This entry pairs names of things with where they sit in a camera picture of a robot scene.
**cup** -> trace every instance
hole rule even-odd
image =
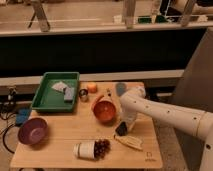
[[[94,155],[95,141],[85,141],[74,146],[74,155],[77,158],[95,159]]]

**black cable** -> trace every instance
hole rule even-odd
[[[7,135],[7,132],[8,132],[11,128],[13,128],[13,127],[15,127],[15,124],[11,124],[10,126],[8,126],[8,127],[5,129],[5,131],[4,131],[4,133],[3,133],[3,136],[2,136],[2,141],[3,141],[4,147],[6,148],[7,151],[9,151],[9,152],[12,153],[12,154],[14,154],[14,151],[11,150],[11,149],[7,146],[7,144],[6,144],[6,135]]]

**green tray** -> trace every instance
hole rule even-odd
[[[72,102],[64,102],[64,94],[52,89],[53,84],[59,81],[75,88]],[[46,72],[33,98],[31,108],[37,112],[72,112],[76,103],[78,82],[78,72]]]

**metal bar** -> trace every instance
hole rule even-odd
[[[193,8],[194,8],[194,5],[196,2],[197,2],[197,0],[188,0],[187,1],[183,14],[180,18],[180,24],[182,27],[185,27],[189,24],[190,17],[191,17],[191,14],[192,14],[192,11],[193,11]]]
[[[47,17],[44,12],[44,9],[42,7],[41,1],[40,0],[31,0],[31,4],[33,6],[36,17],[38,19],[41,31],[48,32],[50,30],[50,25],[47,21]]]
[[[132,28],[134,24],[136,0],[124,0],[122,21],[127,28]]]

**floor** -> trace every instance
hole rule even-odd
[[[40,30],[37,19],[30,25],[34,10],[26,3],[29,0],[8,0],[7,5],[2,5],[0,0],[0,31],[33,31]],[[121,23],[123,0],[43,0],[42,3],[46,17],[52,29],[87,28],[95,26],[117,26]],[[137,0],[135,8],[135,22],[139,16],[151,15],[153,0]],[[178,0],[174,8],[183,11],[186,0]],[[211,14],[213,7],[201,8],[196,6],[195,15]]]
[[[14,123],[15,118],[9,120],[8,124]],[[161,149],[163,168],[149,171],[188,171],[181,148],[178,144],[174,129],[168,125],[154,120],[156,135]],[[2,131],[7,126],[5,121],[0,120],[0,130]],[[17,140],[18,128],[12,128],[6,137],[8,146],[15,150],[18,143]],[[4,147],[2,143],[2,135],[0,136],[0,171],[9,171],[10,161],[13,157]],[[46,171],[65,171],[64,169],[45,169]]]

